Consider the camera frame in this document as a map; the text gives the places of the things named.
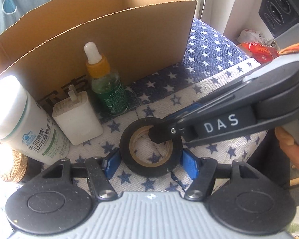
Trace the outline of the person's right hand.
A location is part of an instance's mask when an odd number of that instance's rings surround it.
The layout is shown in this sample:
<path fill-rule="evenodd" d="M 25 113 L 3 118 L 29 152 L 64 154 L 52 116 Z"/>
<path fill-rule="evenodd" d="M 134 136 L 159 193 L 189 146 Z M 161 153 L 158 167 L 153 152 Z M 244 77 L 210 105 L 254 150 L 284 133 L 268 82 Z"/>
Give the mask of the person's right hand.
<path fill-rule="evenodd" d="M 279 141 L 281 150 L 299 170 L 299 145 L 296 144 L 293 136 L 286 132 L 282 127 L 276 127 L 274 132 Z"/>

